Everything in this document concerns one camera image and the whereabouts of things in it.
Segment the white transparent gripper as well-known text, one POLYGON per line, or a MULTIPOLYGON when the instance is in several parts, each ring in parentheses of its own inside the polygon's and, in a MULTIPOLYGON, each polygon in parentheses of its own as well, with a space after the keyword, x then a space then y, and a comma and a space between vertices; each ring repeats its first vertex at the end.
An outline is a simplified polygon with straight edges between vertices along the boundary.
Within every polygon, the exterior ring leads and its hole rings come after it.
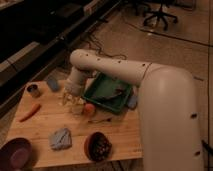
POLYGON ((84 100, 80 96, 73 96, 68 91, 64 90, 62 94, 62 104, 70 104, 72 114, 81 114, 84 108, 84 100))

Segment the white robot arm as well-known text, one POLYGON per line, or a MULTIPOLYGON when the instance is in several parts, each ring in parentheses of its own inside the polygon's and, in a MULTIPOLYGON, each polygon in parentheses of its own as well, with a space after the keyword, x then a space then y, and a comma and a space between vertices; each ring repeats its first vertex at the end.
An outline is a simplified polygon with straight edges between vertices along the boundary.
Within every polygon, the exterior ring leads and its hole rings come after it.
POLYGON ((192 74, 179 67, 103 58, 84 49, 70 54, 65 92, 80 96, 96 70, 138 88, 144 171, 204 171, 192 74))

